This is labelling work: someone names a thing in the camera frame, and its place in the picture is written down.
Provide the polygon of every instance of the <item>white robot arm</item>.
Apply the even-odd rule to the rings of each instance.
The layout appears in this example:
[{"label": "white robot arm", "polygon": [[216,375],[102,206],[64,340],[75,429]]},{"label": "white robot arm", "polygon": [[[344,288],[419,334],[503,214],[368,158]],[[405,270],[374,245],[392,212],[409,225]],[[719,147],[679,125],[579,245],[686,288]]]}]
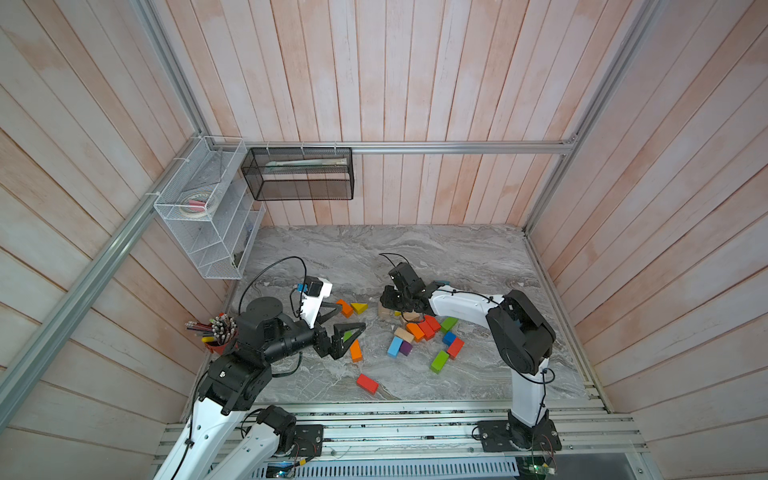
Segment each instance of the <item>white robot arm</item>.
[{"label": "white robot arm", "polygon": [[[519,449],[529,449],[538,435],[556,431],[544,402],[546,385],[554,380],[548,368],[554,330],[523,292],[482,295],[443,282],[427,285],[410,263],[394,266],[389,277],[394,286],[386,286],[381,296],[385,308],[454,316],[491,330],[499,356],[514,370],[505,439]],[[547,379],[546,372],[553,376]],[[550,441],[554,449],[561,448],[555,435]]]}]

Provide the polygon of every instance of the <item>wooden wall panel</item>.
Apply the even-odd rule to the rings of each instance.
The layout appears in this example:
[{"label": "wooden wall panel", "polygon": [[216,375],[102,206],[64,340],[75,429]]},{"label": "wooden wall panel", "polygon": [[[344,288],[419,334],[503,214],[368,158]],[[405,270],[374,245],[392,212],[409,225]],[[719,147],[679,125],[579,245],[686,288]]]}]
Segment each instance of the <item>wooden wall panel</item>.
[{"label": "wooden wall panel", "polygon": [[[207,122],[247,141],[567,138],[642,3],[154,2]],[[365,155],[354,200],[267,206],[276,225],[522,226],[556,160]]]},{"label": "wooden wall panel", "polygon": [[[193,128],[127,2],[3,2],[0,60],[5,370]],[[226,290],[153,222],[0,435],[5,471],[145,475],[203,358],[184,323]]]},{"label": "wooden wall panel", "polygon": [[668,4],[532,233],[665,478],[768,470],[766,27],[765,2]]}]

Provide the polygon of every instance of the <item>marble floor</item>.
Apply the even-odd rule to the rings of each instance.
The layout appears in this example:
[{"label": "marble floor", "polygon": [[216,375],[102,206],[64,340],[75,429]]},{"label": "marble floor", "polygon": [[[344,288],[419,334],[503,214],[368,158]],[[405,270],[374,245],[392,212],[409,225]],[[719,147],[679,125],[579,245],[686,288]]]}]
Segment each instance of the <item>marble floor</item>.
[{"label": "marble floor", "polygon": [[[547,387],[548,399],[586,397],[581,374],[562,333],[554,321],[554,311],[528,258],[520,230],[507,226],[324,226],[265,227],[259,230],[249,258],[245,277],[233,300],[233,311],[242,289],[265,266],[289,255],[306,261],[309,275],[333,283],[328,300],[368,303],[362,315],[336,322],[365,322],[361,335],[362,362],[353,363],[349,354],[339,360],[319,358],[305,351],[299,370],[286,378],[273,379],[259,395],[258,402],[348,402],[378,400],[469,400],[511,399],[511,375],[502,362],[489,330],[459,321],[455,331],[465,341],[456,360],[449,360],[439,374],[429,365],[445,348],[442,335],[414,345],[410,356],[386,355],[392,332],[402,324],[398,316],[378,314],[378,298],[389,282],[392,267],[380,252],[396,252],[408,257],[425,282],[448,280],[460,290],[479,293],[507,293],[522,290],[555,328],[550,367],[557,374]],[[243,309],[257,296],[274,296],[290,311],[288,294],[301,278],[297,260],[288,260],[268,270],[249,289]],[[274,372],[292,369],[296,357],[273,367]],[[360,373],[379,382],[375,396],[357,386]]]}]

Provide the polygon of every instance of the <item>black cable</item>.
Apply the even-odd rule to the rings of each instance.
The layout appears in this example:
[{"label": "black cable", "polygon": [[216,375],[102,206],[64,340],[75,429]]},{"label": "black cable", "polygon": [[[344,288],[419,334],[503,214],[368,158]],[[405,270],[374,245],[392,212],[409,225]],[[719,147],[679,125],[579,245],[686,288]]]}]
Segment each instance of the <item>black cable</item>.
[{"label": "black cable", "polygon": [[384,258],[386,258],[386,255],[397,255],[398,257],[400,257],[403,260],[405,260],[408,265],[411,265],[411,263],[408,261],[408,259],[405,258],[403,255],[400,255],[399,253],[384,252],[384,253],[380,253],[379,255],[381,255]]},{"label": "black cable", "polygon": [[[259,273],[258,273],[258,274],[257,274],[257,275],[254,277],[254,278],[253,278],[253,280],[251,280],[251,281],[250,281],[250,283],[248,283],[248,286],[246,286],[246,287],[245,287],[245,290],[243,290],[243,295],[241,295],[241,296],[240,296],[240,303],[238,303],[238,304],[237,304],[237,313],[238,313],[238,315],[239,315],[239,314],[241,314],[241,313],[243,312],[243,299],[245,298],[245,294],[246,294],[246,292],[248,291],[248,289],[249,289],[249,288],[251,288],[251,286],[252,286],[252,285],[253,285],[253,284],[256,282],[256,280],[258,280],[258,279],[259,279],[259,277],[260,277],[260,276],[262,276],[262,274],[263,274],[264,272],[266,272],[267,270],[269,270],[269,269],[270,269],[270,268],[272,268],[273,266],[277,265],[278,263],[280,263],[280,262],[284,262],[285,260],[288,260],[289,258],[295,258],[295,259],[297,259],[298,261],[300,261],[300,262],[301,262],[302,266],[304,267],[304,277],[301,279],[301,283],[304,283],[304,282],[306,281],[306,263],[304,263],[304,259],[303,259],[303,258],[301,258],[301,257],[297,257],[296,255],[291,255],[290,257],[281,258],[280,260],[276,261],[276,262],[275,262],[275,263],[273,263],[272,265],[269,265],[269,266],[268,266],[267,268],[265,268],[264,270],[261,270],[261,271],[260,271],[260,272],[259,272]],[[301,310],[301,305],[302,305],[302,301],[299,301],[299,310]]]},{"label": "black cable", "polygon": [[174,476],[170,477],[170,480],[174,480],[174,478],[176,478],[176,475],[178,475],[179,470],[181,470],[181,466],[184,464],[184,459],[187,457],[187,452],[189,452],[191,446],[194,445],[194,442],[192,441],[192,427],[194,426],[194,423],[193,423],[194,403],[197,401],[197,389],[200,388],[200,383],[203,381],[206,375],[208,375],[208,370],[206,370],[205,373],[197,380],[194,386],[194,390],[192,391],[192,402],[190,402],[190,436],[186,441],[187,447],[184,449],[184,454],[181,456],[181,461],[179,462],[179,466],[176,467]]},{"label": "black cable", "polygon": [[386,258],[387,260],[389,260],[389,262],[392,264],[392,266],[393,266],[393,267],[395,267],[395,268],[397,268],[397,265],[395,265],[395,262],[391,261],[391,260],[389,259],[389,257],[388,257],[388,256],[386,256],[384,253],[380,253],[379,255],[381,255],[382,257],[384,257],[384,258]]},{"label": "black cable", "polygon": [[486,300],[487,300],[489,303],[495,303],[496,305],[500,305],[500,303],[499,303],[499,302],[497,302],[496,300],[492,299],[490,296],[485,296],[485,295],[483,295],[482,293],[476,293],[476,292],[468,292],[467,290],[453,290],[453,291],[451,291],[451,290],[440,290],[440,289],[437,289],[437,290],[435,290],[435,291],[436,291],[436,292],[446,292],[446,293],[470,293],[470,294],[472,294],[472,295],[477,295],[477,296],[481,296],[481,297],[483,297],[483,298],[484,298],[484,299],[486,299]]},{"label": "black cable", "polygon": [[554,370],[553,370],[553,369],[543,369],[543,370],[541,371],[541,380],[544,380],[544,379],[545,379],[545,378],[544,378],[544,374],[545,374],[546,372],[552,372],[552,379],[551,379],[551,380],[549,380],[549,381],[547,381],[547,382],[544,382],[544,381],[542,381],[542,382],[536,382],[535,380],[531,380],[531,379],[529,379],[527,376],[524,376],[524,375],[523,375],[522,373],[520,373],[520,372],[518,372],[518,375],[520,375],[520,376],[521,376],[521,377],[523,377],[524,379],[528,380],[530,383],[535,383],[536,385],[548,385],[548,384],[550,384],[550,383],[554,382],[554,378],[555,378],[555,375],[554,375]]},{"label": "black cable", "polygon": [[291,376],[291,375],[293,375],[294,373],[296,373],[296,371],[297,371],[297,370],[299,369],[299,367],[301,366],[301,359],[302,359],[302,357],[303,357],[303,353],[302,353],[302,352],[299,352],[299,362],[296,364],[296,368],[294,368],[294,369],[293,369],[293,370],[291,370],[290,372],[280,372],[280,373],[273,373],[273,374],[272,374],[272,378],[274,378],[274,379],[282,379],[282,378],[284,378],[284,377],[287,377],[287,376]]},{"label": "black cable", "polygon": [[256,415],[257,413],[261,412],[263,409],[255,409],[251,412],[248,412],[248,415],[245,415],[243,418],[243,421],[240,422],[240,434],[245,438],[245,435],[250,432],[250,427],[248,427],[248,430],[245,430],[243,427],[245,426],[245,421],[248,420],[249,417]]}]

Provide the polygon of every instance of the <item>metal grille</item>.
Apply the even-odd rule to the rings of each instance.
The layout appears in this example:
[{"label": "metal grille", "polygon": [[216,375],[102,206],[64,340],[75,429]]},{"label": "metal grille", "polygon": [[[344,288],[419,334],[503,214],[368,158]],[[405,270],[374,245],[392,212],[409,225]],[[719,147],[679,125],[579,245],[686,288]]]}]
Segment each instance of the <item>metal grille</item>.
[{"label": "metal grille", "polygon": [[[514,457],[336,460],[296,467],[295,478],[489,478],[519,476]],[[267,478],[266,465],[251,478]]]},{"label": "metal grille", "polygon": [[349,148],[251,148],[243,176],[259,201],[352,200],[354,196]]}]

